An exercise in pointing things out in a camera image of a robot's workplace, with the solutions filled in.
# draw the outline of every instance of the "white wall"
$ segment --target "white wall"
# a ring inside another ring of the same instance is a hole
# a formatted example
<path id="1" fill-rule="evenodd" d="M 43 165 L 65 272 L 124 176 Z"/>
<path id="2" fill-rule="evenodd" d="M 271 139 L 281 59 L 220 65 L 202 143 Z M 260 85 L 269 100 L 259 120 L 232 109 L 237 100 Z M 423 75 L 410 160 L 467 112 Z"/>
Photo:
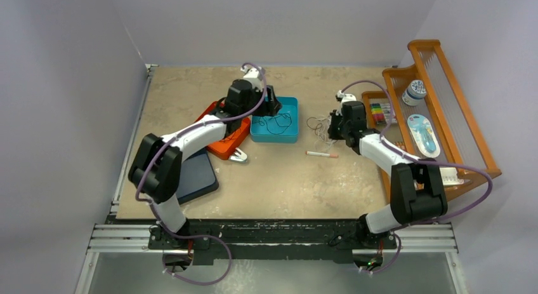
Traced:
<path id="1" fill-rule="evenodd" d="M 441 40 L 503 172 L 483 204 L 454 220 L 474 293 L 535 293 L 538 286 L 536 1 L 436 0 L 416 36 Z M 406 55 L 402 65 L 411 60 Z"/>
<path id="2" fill-rule="evenodd" d="M 435 0 L 114 0 L 146 63 L 395 65 Z"/>
<path id="3" fill-rule="evenodd" d="M 112 0 L 0 0 L 0 293 L 72 293 L 145 85 Z"/>

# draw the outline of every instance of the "wooden shelf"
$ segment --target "wooden shelf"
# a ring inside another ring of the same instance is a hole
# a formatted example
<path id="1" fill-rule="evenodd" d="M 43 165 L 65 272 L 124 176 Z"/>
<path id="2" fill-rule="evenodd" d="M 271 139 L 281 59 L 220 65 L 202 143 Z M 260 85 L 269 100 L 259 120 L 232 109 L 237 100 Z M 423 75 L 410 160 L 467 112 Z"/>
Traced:
<path id="1" fill-rule="evenodd" d="M 439 40 L 415 40 L 407 47 L 415 64 L 402 69 L 383 71 L 387 90 L 394 105 L 397 126 L 407 152 L 422 156 L 407 127 L 409 115 L 422 114 L 431 121 L 442 148 L 441 154 L 436 157 L 437 161 L 475 166 L 485 170 L 492 178 L 498 177 L 501 171 L 485 143 Z M 424 102 L 411 107 L 403 103 L 401 98 L 402 93 L 414 79 L 423 81 L 427 95 Z M 370 128 L 375 126 L 370 103 L 383 98 L 386 99 L 386 95 L 382 91 L 362 93 Z M 390 179 L 385 172 L 381 173 L 386 197 L 390 200 Z M 448 201 L 486 182 L 483 176 L 466 170 L 458 170 L 458 177 L 464 179 L 465 183 L 445 188 Z"/>

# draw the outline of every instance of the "white container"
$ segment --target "white container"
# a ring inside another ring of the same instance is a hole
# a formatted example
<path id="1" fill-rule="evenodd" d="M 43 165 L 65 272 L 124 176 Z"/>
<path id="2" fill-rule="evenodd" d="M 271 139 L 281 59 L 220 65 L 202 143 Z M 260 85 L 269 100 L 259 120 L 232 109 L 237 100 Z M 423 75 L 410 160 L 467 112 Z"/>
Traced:
<path id="1" fill-rule="evenodd" d="M 402 94 L 402 100 L 407 105 L 416 106 L 426 96 L 426 88 L 421 80 L 413 80 Z"/>

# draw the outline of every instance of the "marker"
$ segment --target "marker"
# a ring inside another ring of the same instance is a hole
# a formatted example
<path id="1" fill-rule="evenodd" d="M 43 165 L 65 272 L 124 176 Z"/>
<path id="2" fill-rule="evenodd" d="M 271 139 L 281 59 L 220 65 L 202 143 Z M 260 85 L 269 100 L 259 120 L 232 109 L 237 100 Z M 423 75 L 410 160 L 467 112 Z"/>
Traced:
<path id="1" fill-rule="evenodd" d="M 314 152 L 314 151 L 305 151 L 305 154 L 307 156 L 332 157 L 333 159 L 338 158 L 338 154 L 321 153 L 321 152 Z"/>

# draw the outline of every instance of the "blue bin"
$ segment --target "blue bin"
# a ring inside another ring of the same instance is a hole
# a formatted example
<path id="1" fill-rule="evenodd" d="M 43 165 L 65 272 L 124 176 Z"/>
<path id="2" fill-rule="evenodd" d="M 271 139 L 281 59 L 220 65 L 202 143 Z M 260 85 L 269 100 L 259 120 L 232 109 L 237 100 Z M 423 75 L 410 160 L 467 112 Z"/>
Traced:
<path id="1" fill-rule="evenodd" d="M 257 143 L 293 144 L 299 138 L 299 100 L 277 97 L 282 108 L 276 116 L 253 116 L 251 139 Z"/>

